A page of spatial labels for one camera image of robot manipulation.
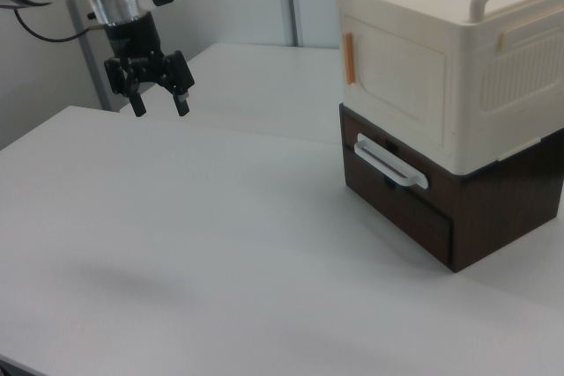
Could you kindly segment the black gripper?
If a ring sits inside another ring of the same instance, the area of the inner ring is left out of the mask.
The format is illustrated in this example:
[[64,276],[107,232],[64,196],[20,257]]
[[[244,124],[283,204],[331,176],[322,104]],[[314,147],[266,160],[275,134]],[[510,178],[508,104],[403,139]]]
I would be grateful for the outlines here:
[[105,26],[114,56],[104,62],[110,88],[126,98],[136,117],[146,113],[139,82],[162,85],[173,96],[178,115],[189,113],[189,89],[195,80],[180,50],[164,55],[150,12],[131,22]]

